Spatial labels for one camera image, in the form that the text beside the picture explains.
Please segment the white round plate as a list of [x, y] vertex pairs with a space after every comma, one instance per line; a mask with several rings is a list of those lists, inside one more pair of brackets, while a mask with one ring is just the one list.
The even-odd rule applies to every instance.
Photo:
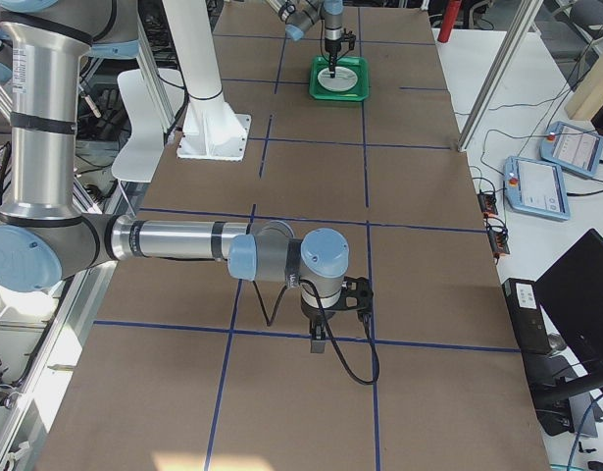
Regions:
[[357, 84], [358, 76], [349, 68], [337, 66], [334, 72], [329, 68], [322, 69], [317, 73], [317, 80], [327, 91], [346, 92]]

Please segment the green plastic tray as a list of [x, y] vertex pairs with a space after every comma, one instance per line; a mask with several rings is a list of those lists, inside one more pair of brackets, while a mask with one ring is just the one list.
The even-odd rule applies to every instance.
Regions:
[[316, 56], [312, 61], [310, 72], [309, 93], [317, 100], [361, 102], [369, 96], [368, 62], [362, 57], [344, 57], [339, 59], [337, 66], [351, 69], [358, 76], [357, 84], [346, 92], [330, 92], [322, 88], [317, 80], [317, 73], [328, 68], [324, 57]]

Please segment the red cylinder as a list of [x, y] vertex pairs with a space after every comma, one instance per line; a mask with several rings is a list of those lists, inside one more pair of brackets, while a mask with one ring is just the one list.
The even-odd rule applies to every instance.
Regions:
[[447, 2], [437, 41], [447, 43], [451, 36], [454, 25], [458, 19], [462, 0], [449, 0]]

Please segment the black computer box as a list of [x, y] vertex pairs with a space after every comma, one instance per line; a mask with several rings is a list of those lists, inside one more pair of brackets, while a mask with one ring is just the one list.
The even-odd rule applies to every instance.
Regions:
[[502, 289], [514, 335], [521, 352], [546, 355], [550, 343], [534, 282], [508, 278]]

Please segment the orange black connector block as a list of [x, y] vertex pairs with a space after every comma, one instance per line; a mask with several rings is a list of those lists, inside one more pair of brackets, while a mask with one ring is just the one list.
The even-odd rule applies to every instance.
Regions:
[[480, 191], [477, 194], [479, 208], [484, 216], [497, 216], [496, 196], [494, 192]]

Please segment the near blue teach pendant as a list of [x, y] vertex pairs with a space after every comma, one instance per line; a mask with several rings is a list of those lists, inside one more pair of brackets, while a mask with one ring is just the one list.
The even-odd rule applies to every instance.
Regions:
[[504, 163], [504, 187], [516, 212], [553, 221], [571, 217], [563, 171], [557, 164], [510, 156]]

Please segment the blue teach pendant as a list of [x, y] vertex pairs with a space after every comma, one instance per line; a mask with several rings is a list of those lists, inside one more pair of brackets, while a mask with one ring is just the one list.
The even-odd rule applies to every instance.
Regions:
[[553, 221], [571, 217], [563, 171], [557, 164], [510, 156], [504, 163], [504, 187], [516, 212]]
[[540, 143], [540, 157], [585, 179], [596, 175], [603, 151], [603, 136], [577, 126], [553, 123]]

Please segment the far blue teach pendant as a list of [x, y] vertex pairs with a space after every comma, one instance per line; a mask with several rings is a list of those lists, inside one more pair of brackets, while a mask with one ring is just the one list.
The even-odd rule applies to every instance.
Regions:
[[603, 151], [603, 136], [577, 126], [553, 123], [540, 143], [540, 157], [585, 179], [596, 175]]

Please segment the black monitor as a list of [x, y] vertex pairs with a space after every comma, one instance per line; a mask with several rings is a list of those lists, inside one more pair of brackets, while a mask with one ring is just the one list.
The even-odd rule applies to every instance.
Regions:
[[582, 235], [535, 283], [542, 308], [590, 373], [603, 369], [603, 237]]

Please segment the wooden board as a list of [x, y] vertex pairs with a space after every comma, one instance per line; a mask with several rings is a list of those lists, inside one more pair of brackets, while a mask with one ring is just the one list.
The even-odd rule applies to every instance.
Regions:
[[574, 121], [590, 121], [603, 106], [603, 53], [565, 106]]

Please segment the white metal base plate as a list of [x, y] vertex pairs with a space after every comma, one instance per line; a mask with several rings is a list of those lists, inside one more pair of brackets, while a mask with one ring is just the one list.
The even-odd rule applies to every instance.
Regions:
[[236, 114], [235, 118], [239, 120], [241, 133], [220, 144], [212, 141], [207, 121], [204, 121], [204, 129], [198, 133], [188, 133], [187, 126], [184, 126], [176, 151], [177, 157], [180, 159], [241, 161], [244, 157], [252, 117]]

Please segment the aluminium profile post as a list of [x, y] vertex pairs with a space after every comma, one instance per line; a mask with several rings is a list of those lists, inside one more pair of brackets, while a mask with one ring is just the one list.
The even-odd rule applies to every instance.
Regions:
[[520, 49], [542, 4], [543, 0], [523, 0], [521, 2], [461, 131], [457, 142], [459, 151], [466, 151], [469, 147], [500, 85], [501, 79], [503, 79], [513, 58]]

